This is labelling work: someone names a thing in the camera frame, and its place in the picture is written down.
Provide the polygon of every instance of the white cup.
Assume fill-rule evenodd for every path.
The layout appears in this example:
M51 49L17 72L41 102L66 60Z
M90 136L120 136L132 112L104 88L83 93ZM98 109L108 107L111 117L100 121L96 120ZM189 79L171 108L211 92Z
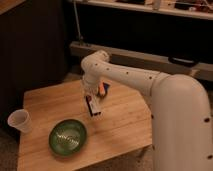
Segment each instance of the white cup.
M32 130L32 121L27 110L15 110L7 119L9 126L18 129L23 133L28 133Z

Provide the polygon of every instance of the green bowl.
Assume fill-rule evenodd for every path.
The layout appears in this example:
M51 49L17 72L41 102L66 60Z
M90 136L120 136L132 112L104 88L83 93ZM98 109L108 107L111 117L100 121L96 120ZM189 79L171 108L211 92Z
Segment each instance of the green bowl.
M87 138L84 125L75 119L59 122L49 135L51 150L60 156L70 156L79 151Z

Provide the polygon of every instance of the wooden table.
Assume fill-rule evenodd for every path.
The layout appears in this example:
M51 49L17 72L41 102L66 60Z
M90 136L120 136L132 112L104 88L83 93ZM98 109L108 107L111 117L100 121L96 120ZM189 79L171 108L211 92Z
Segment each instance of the wooden table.
M21 134L18 170L76 170L151 144L150 111L138 91L117 82L110 84L101 101L102 114L90 117L81 81L28 91L24 108L33 131ZM64 119L78 119L86 126L83 148L68 158L56 157L48 146L53 127Z

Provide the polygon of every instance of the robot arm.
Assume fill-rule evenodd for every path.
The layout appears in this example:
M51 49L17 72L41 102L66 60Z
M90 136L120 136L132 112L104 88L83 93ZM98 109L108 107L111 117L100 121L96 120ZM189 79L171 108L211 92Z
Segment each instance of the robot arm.
M195 79L108 63L97 51L85 57L85 91L97 92L105 76L150 95L155 171L212 171L213 139L207 93Z
M100 77L105 76L139 90L144 95L151 95L154 83L169 76L158 71L113 65L108 63L109 60L109 55L102 50L83 59L81 67L85 71L83 84L86 91L96 94Z

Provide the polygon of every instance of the black cabinet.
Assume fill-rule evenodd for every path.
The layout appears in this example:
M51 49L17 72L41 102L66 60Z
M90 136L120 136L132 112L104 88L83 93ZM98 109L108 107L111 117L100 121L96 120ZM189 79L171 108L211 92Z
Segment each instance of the black cabinet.
M7 127L10 112L22 107L26 90L59 83L66 74L61 6L29 0L0 15L0 125Z
M87 43L213 64L212 20L80 3L77 7Z

